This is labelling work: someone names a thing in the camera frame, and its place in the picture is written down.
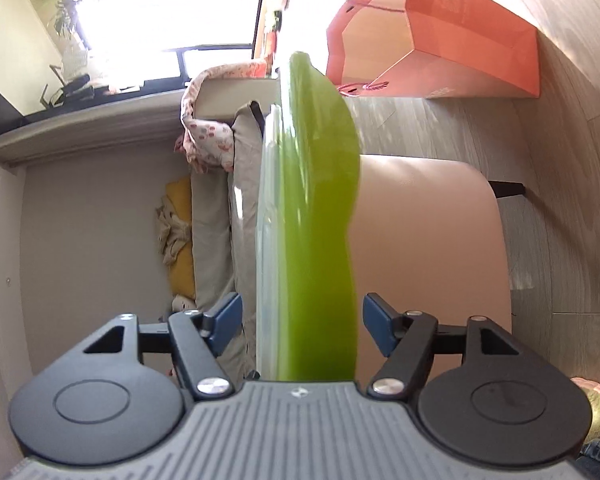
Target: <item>green plastic container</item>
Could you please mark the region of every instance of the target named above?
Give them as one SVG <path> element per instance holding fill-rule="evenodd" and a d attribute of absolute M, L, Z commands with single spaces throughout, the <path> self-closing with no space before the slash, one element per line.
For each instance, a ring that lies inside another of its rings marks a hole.
<path fill-rule="evenodd" d="M 332 83 L 297 52 L 267 118 L 258 204 L 258 355 L 265 379 L 352 380 L 358 339 L 347 229 L 360 146 Z"/>

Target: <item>wooden floor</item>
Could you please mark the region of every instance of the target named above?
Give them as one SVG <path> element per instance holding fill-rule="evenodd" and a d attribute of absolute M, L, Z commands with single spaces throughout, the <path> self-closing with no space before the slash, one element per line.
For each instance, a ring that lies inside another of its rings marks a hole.
<path fill-rule="evenodd" d="M 565 373 L 600 382 L 600 0 L 495 0 L 540 31 L 535 100 L 354 98 L 365 153 L 462 160 L 523 182 L 500 200 L 513 332 Z M 279 52 L 324 70 L 344 0 L 290 0 Z"/>

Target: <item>gray ribbed panel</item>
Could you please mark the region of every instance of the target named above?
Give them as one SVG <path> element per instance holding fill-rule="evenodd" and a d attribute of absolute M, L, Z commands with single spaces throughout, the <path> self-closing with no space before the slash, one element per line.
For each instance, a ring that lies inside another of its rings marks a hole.
<path fill-rule="evenodd" d="M 309 394 L 296 398 L 302 386 Z M 481 470 L 443 454 L 392 402 L 352 383 L 249 382 L 192 410 L 177 437 L 110 469 L 69 476 L 25 462 L 17 480 L 576 480 L 568 463 L 535 472 Z"/>

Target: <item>yellow cushion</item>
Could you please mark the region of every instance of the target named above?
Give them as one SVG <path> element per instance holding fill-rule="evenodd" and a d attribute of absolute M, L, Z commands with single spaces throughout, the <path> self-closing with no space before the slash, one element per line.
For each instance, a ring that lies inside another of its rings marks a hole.
<path fill-rule="evenodd" d="M 171 200 L 176 215 L 191 224 L 191 180 L 189 175 L 166 186 L 167 197 Z M 196 299 L 196 283 L 193 278 L 193 252 L 188 242 L 178 253 L 175 263 L 169 267 L 169 284 L 174 296 L 180 294 Z"/>

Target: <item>black chair leg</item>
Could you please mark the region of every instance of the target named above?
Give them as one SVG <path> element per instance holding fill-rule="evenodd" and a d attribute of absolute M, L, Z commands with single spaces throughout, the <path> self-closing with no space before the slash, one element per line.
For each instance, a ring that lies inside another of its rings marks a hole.
<path fill-rule="evenodd" d="M 490 180 L 491 189 L 496 195 L 496 198 L 506 196 L 524 195 L 526 192 L 525 186 L 519 182 L 500 182 L 498 180 Z"/>

